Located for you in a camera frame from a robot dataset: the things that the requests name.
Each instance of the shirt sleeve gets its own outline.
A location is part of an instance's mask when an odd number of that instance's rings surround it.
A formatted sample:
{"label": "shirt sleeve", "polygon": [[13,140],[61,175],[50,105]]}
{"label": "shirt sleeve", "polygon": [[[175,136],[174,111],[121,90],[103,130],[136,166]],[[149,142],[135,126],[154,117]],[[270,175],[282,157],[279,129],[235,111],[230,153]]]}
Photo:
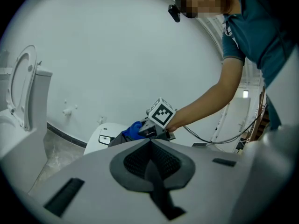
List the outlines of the shirt sleeve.
{"label": "shirt sleeve", "polygon": [[244,53],[238,48],[232,37],[222,34],[223,59],[232,57],[245,61]]}

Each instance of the light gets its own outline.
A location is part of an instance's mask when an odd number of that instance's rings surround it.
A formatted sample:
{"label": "light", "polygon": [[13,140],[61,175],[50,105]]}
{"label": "light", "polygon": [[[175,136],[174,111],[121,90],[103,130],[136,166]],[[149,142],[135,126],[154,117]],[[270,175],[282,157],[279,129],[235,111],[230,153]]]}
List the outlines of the light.
{"label": "light", "polygon": [[248,98],[248,91],[246,90],[243,91],[243,98]]}

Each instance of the door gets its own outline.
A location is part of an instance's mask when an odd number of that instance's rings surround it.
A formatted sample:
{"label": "door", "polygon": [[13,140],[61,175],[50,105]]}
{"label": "door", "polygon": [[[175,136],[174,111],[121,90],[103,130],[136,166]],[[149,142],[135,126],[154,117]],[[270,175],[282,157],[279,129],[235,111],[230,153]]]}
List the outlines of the door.
{"label": "door", "polygon": [[[245,122],[249,112],[250,98],[234,98],[228,107],[223,125],[216,138],[216,142],[230,139],[240,134],[245,128]],[[216,146],[225,152],[234,152],[240,137],[227,144],[217,144]]]}

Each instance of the blue glove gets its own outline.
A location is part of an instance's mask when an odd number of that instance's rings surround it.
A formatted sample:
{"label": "blue glove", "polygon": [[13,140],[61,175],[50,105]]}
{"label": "blue glove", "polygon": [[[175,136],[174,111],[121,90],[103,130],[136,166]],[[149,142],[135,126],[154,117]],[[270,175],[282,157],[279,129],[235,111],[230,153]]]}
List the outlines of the blue glove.
{"label": "blue glove", "polygon": [[129,137],[131,140],[141,140],[144,139],[143,136],[138,134],[140,128],[142,127],[142,123],[140,121],[135,122],[132,124],[127,130],[122,131],[122,134],[125,137]]}

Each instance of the wire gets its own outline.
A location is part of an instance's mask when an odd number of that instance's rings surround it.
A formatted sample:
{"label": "wire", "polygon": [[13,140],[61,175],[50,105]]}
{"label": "wire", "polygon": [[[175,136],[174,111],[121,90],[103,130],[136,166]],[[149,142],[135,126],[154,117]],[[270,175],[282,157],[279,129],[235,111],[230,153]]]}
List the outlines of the wire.
{"label": "wire", "polygon": [[232,141],[235,141],[236,139],[238,139],[243,133],[245,133],[254,123],[255,121],[261,116],[261,114],[264,112],[264,110],[266,109],[267,107],[267,104],[264,106],[263,110],[259,113],[259,115],[254,119],[254,121],[240,134],[228,139],[228,140],[223,140],[223,141],[220,141],[220,142],[210,142],[210,141],[207,141],[207,140],[204,140],[202,139],[201,137],[199,137],[195,132],[193,132],[190,128],[188,128],[187,126],[184,126],[184,129],[187,130],[190,134],[192,134],[193,136],[195,136],[196,138],[198,138],[199,140],[201,141],[204,141],[206,143],[209,143],[209,144],[227,144],[227,143],[230,143]]}

